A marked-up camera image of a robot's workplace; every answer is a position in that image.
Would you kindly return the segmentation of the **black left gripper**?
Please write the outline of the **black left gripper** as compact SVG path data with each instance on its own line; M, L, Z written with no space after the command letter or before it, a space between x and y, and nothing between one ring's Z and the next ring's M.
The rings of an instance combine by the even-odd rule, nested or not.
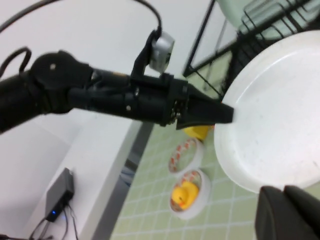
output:
M213 99L186 80L168 73L132 76L124 94L126 116L176 129L233 122L234 108Z

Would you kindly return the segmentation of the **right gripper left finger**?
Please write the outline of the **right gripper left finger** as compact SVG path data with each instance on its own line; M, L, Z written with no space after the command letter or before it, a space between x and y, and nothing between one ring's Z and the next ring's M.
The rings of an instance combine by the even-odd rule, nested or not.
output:
M260 189L254 228L258 240L310 239L310 226L285 194L271 186Z

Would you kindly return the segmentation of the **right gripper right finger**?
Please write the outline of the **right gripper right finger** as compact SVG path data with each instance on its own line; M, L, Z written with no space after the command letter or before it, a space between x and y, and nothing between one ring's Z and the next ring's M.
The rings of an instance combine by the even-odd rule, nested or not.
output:
M302 219L312 229L317 239L320 239L320 200L305 190L287 185L284 194L294 205Z

